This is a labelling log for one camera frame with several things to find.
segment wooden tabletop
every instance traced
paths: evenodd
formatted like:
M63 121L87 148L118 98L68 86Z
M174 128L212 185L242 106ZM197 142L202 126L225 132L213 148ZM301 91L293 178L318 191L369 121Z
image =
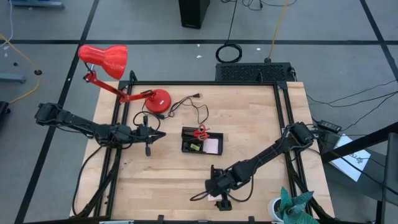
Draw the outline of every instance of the wooden tabletop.
M289 96L295 121L312 123L303 83L288 83ZM232 201L233 209L220 212L214 202L203 199L190 202L189 198L205 189L205 180L210 178L210 166L225 169L237 161L252 158L280 138L278 115L274 91L271 86L133 86L133 94L151 88L167 90L172 102L183 97L201 93L195 98L197 105L206 104L210 116L205 122L211 132L224 133L222 156L189 154L181 152L182 126L198 126L197 112L191 106L181 106L174 118L162 120L160 131L167 135L152 145L152 155L145 155L145 144L133 144L123 150L118 183L112 212L113 219L156 220L165 215L166 220L247 220L255 216L256 221L271 220L267 212L269 200L280 194L280 188L289 189L284 156L268 162L254 176L254 193L248 202ZM282 107L283 93L280 91ZM101 90L93 121L111 123L115 95ZM134 128L132 118L141 110L144 100L130 103L127 125ZM121 120L124 105L119 110ZM201 118L205 111L200 111ZM152 127L155 118L149 118ZM98 148L89 140L85 159ZM76 209L80 211L98 188L105 149L102 149L86 165L81 176L76 198ZM309 190L324 210L334 217L330 194L320 156L312 151L302 153L303 166ZM246 198L250 184L232 191L237 198ZM104 196L101 214L106 203Z

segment black tray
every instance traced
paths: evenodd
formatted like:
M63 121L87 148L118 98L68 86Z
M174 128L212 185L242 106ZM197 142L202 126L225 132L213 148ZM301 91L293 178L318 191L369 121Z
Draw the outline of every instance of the black tray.
M182 152L188 152L188 153L196 153L196 154L208 154L208 155L222 155L223 153L223 140L224 140L224 134L223 133L209 133L207 132L207 134L209 135L209 139L218 139L218 153L217 154L213 154L213 153L206 153L203 152L203 141L197 140L195 138L193 138L193 136L184 134L184 132L192 132L192 131L196 131L198 128L192 128L192 127L182 127L182 132L181 132L181 138L182 138L182 143L181 143L181 151ZM191 144L200 144L200 149L199 151L195 151L195 150L188 150L184 147L184 143L187 144L187 146L189 147Z

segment white paper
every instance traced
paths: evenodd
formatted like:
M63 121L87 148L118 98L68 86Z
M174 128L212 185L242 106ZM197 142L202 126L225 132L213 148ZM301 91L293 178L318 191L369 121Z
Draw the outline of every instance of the white paper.
M345 144L348 144L351 141L353 140L351 140L347 135L343 134L333 149L336 149L337 147L340 146L344 146ZM371 156L370 153L368 153L365 150L361 150L351 155L347 155L343 158L346 159L350 164L354 165L359 170L363 170L366 164L368 163L368 159L365 158L369 158L370 156ZM359 177L361 176L361 173L358 170L354 169L352 166L347 164L347 162L342 159L335 159L334 161L331 161L330 164L335 166L338 170L342 171L344 174L353 179L355 182L357 182Z

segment white cable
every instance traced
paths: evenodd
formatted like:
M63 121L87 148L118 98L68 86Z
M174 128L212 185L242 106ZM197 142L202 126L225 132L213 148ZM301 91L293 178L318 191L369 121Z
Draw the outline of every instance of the white cable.
M9 0L9 4L10 4L10 26L11 26L11 35L10 38L8 38L8 41L10 41L12 39L12 37L14 36L14 24L12 22L12 0ZM0 45L0 48L3 47L7 42L4 42L2 45Z

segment black plug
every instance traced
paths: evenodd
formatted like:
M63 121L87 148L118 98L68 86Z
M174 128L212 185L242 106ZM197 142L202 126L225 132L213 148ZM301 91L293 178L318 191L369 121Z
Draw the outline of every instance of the black plug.
M154 115L155 115L157 118L159 118L159 119L164 119L164 115L162 115L162 114L154 113Z

